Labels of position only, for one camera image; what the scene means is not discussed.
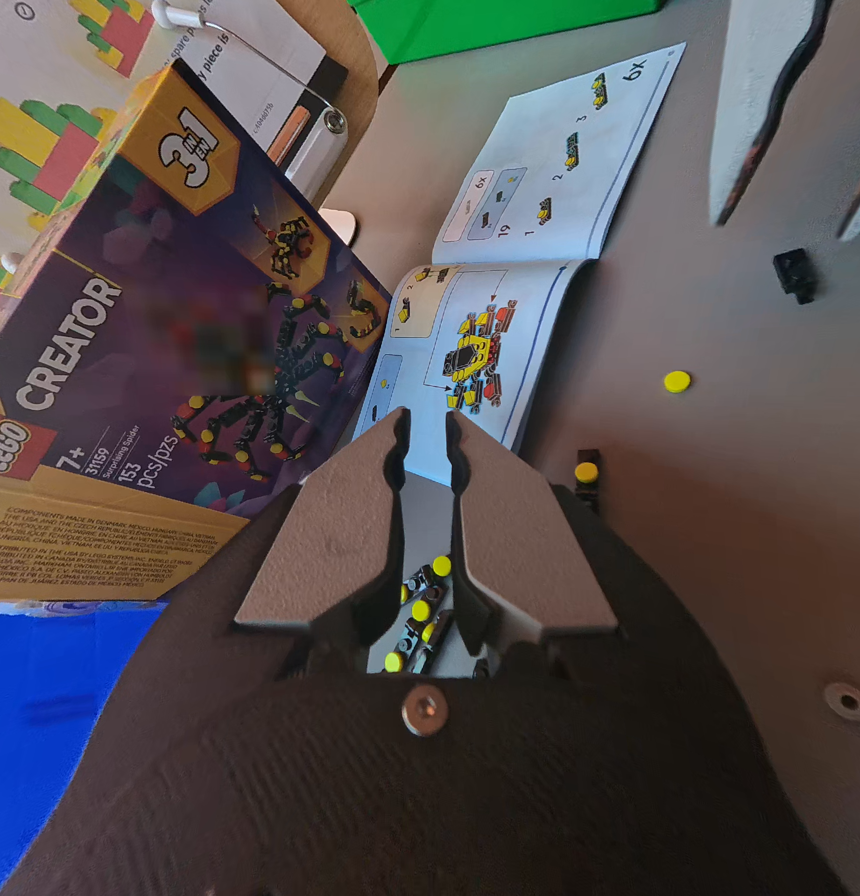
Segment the small black lego piece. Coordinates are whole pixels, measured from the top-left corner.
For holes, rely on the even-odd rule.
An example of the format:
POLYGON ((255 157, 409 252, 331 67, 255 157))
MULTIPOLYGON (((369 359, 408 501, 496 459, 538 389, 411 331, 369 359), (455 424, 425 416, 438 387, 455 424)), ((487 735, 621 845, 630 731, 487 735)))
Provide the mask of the small black lego piece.
POLYGON ((795 297, 799 305, 816 300, 819 278, 815 263, 804 248, 776 254, 772 259, 775 273, 787 295, 795 297))

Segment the pile of black yellow lego parts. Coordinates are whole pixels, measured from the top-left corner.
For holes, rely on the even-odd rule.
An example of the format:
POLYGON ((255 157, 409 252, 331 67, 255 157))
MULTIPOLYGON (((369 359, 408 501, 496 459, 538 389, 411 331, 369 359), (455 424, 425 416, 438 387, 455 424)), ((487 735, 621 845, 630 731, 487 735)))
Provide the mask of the pile of black yellow lego parts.
POLYGON ((385 675, 428 675, 436 666, 453 622, 446 600, 452 572, 451 556, 439 554, 402 582, 401 604, 409 611, 399 639, 383 660, 385 675))

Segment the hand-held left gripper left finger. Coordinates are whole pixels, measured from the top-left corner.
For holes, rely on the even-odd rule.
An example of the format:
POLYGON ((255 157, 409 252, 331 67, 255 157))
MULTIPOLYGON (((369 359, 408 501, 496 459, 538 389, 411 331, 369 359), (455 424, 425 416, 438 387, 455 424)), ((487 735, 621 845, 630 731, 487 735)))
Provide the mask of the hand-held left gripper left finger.
POLYGON ((237 624, 288 632, 386 632, 394 624, 410 429, 410 411, 394 409, 309 475, 237 624))

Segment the purple lego set box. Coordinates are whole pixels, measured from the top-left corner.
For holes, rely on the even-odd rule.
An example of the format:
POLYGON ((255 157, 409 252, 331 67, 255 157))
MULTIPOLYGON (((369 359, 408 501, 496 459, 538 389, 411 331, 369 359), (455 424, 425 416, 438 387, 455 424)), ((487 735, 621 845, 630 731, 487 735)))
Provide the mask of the purple lego set box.
POLYGON ((0 287, 0 603, 153 600, 324 463, 393 300, 186 62, 0 287))

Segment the green plastic bin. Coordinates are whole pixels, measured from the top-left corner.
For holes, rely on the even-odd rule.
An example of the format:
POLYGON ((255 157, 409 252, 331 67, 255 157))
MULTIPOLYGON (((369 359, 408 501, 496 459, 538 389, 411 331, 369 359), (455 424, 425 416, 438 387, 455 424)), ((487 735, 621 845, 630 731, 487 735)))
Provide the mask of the green plastic bin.
POLYGON ((350 2, 393 64, 655 14, 664 5, 663 1, 350 2))

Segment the light blue instruction booklet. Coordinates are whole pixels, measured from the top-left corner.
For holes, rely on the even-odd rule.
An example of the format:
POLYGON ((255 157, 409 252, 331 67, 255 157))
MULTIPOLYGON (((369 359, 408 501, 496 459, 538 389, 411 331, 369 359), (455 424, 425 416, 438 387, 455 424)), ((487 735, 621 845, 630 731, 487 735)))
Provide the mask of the light blue instruction booklet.
POLYGON ((600 258, 686 44, 508 100, 441 228, 394 293, 355 436, 410 411, 407 472, 446 483, 445 418, 522 440, 559 310, 600 258))

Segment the metal clipboard clip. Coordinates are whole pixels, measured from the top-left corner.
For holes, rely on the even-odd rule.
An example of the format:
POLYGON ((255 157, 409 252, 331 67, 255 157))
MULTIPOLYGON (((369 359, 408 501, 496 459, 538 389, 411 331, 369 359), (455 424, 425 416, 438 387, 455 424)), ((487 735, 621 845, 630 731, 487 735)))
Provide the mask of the metal clipboard clip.
POLYGON ((182 59, 291 183, 319 192, 346 148, 335 95, 347 71, 270 2, 152 2, 182 59))

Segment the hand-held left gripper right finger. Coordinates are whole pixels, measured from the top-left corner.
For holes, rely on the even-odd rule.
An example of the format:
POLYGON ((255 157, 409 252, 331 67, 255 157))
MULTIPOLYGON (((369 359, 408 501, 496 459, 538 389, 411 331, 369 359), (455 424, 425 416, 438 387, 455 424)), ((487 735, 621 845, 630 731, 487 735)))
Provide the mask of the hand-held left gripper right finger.
POLYGON ((459 411, 445 431, 462 640, 614 633, 615 613, 548 480, 459 411))

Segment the black lego piece yellow stud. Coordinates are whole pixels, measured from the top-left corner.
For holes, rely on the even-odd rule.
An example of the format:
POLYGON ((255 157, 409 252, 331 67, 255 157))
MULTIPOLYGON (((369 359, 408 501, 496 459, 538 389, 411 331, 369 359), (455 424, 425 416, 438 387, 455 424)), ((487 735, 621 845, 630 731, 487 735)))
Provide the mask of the black lego piece yellow stud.
POLYGON ((600 515, 600 482, 602 459, 599 449, 580 449, 574 468, 573 493, 581 503, 600 515))

